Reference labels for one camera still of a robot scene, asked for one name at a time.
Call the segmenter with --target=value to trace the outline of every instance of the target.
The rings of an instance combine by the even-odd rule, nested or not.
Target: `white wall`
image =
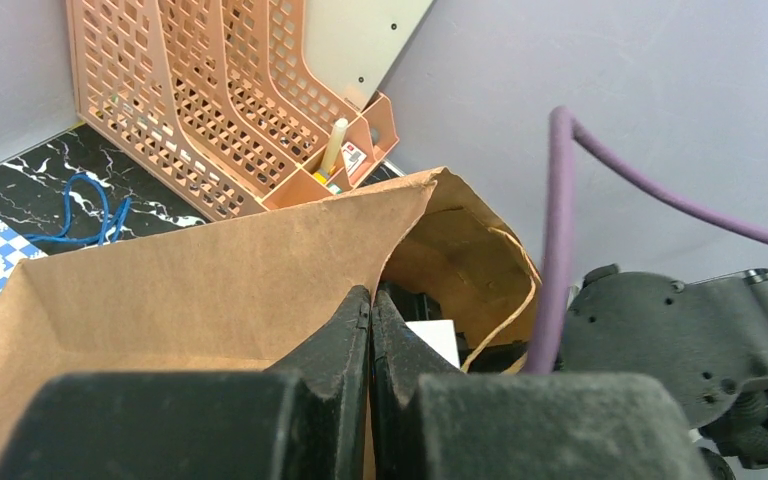
[[[451,166],[535,258],[560,104],[652,178],[768,227],[768,2],[439,0],[384,91],[402,139],[391,159]],[[577,276],[768,266],[767,247],[669,210],[583,151],[578,188]]]
[[[66,1],[0,0],[0,161],[77,122]]]

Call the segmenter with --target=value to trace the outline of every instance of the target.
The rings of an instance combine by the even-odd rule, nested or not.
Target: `plastic basket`
[[[208,218],[332,195],[312,173],[338,118],[367,154],[351,175],[338,155],[341,190],[398,142],[386,96],[358,112],[310,74],[303,0],[67,4],[78,114]]]

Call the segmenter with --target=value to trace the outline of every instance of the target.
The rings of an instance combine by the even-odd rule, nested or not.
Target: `blue rope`
[[[72,185],[78,180],[83,180],[86,183],[92,185],[98,192],[98,196],[101,197],[101,231],[98,235],[84,238],[69,238],[66,236],[69,230],[72,228],[72,204],[69,194],[72,192]],[[122,233],[122,226],[125,224],[125,217],[128,216],[128,211],[131,208],[130,197],[125,198],[125,201],[119,205],[116,212],[110,217],[110,206],[107,203],[107,196],[104,194],[104,190],[101,185],[87,176],[85,173],[76,173],[66,182],[66,186],[63,188],[63,228],[59,233],[55,235],[25,235],[25,238],[29,242],[53,242],[53,243],[71,243],[76,245],[104,245],[105,233],[110,225],[113,225],[113,234],[110,237],[110,243],[119,240],[119,235]]]

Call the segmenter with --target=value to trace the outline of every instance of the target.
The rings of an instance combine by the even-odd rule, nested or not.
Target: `purple rod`
[[[568,289],[572,273],[573,142],[644,193],[695,217],[746,238],[768,245],[768,230],[711,211],[667,191],[647,179],[588,132],[566,107],[550,115],[549,190],[546,233],[543,238],[543,289],[537,302],[537,320],[521,372],[551,373],[561,343]]]

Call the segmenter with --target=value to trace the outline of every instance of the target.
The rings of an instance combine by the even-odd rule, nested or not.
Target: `marble tabletop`
[[[21,235],[59,232],[64,221],[63,188],[78,172],[101,184],[111,212],[126,197],[131,198],[121,240],[205,223],[195,208],[87,125],[0,165],[0,218]],[[366,183],[394,176],[396,172],[381,165]],[[98,234],[101,203],[96,191],[90,185],[76,183],[71,201],[73,220],[69,236]],[[47,242],[35,245],[49,255],[80,248]]]

